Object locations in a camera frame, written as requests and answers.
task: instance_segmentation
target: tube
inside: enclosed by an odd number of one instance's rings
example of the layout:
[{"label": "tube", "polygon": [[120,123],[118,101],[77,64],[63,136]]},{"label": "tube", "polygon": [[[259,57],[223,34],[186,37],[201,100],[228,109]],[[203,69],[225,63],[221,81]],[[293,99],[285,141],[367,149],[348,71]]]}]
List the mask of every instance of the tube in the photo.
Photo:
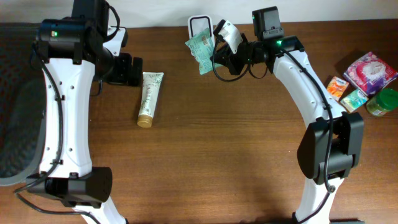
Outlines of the tube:
[{"label": "tube", "polygon": [[142,82],[142,99],[137,124],[142,128],[150,128],[154,119],[163,72],[144,72],[142,76],[144,81]]}]

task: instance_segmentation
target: plastic jar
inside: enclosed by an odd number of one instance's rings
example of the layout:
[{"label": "plastic jar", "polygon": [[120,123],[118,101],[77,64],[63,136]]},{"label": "plastic jar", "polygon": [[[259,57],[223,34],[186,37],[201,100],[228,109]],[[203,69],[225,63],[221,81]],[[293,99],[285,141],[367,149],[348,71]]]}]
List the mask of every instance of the plastic jar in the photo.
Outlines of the plastic jar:
[{"label": "plastic jar", "polygon": [[396,107],[398,107],[398,92],[392,89],[381,90],[366,104],[369,113],[374,116],[383,116]]}]

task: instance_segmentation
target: background wall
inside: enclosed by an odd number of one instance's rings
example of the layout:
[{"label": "background wall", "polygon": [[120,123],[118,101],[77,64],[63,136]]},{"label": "background wall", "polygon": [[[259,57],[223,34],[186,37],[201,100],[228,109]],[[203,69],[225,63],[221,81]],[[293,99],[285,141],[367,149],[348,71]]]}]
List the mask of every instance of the background wall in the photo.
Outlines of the background wall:
[{"label": "background wall", "polygon": [[[398,18],[397,0],[108,0],[122,26],[186,26],[190,16],[208,14],[213,23],[252,22],[251,11],[277,6],[282,22]],[[70,16],[73,0],[0,0],[0,22],[41,22]]]}]

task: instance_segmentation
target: tube cap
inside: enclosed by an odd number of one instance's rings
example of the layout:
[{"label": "tube cap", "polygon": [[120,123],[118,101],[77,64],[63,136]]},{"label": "tube cap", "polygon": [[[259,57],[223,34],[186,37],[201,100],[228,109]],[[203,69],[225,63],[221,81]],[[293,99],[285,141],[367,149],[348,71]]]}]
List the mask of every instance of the tube cap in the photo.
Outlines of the tube cap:
[{"label": "tube cap", "polygon": [[152,117],[149,115],[139,115],[138,116],[138,126],[142,127],[142,128],[150,128],[152,126]]},{"label": "tube cap", "polygon": [[386,110],[398,107],[398,92],[392,89],[383,89],[376,95],[376,103]]}]

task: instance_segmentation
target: orange and white box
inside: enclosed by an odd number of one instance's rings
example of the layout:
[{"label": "orange and white box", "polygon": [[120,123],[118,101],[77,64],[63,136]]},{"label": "orange and white box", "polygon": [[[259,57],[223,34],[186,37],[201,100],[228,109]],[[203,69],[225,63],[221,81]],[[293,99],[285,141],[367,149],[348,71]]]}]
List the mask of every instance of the orange and white box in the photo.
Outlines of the orange and white box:
[{"label": "orange and white box", "polygon": [[331,94],[331,97],[338,101],[343,95],[344,91],[347,89],[348,85],[348,82],[340,78],[333,77],[328,85],[327,90]]}]

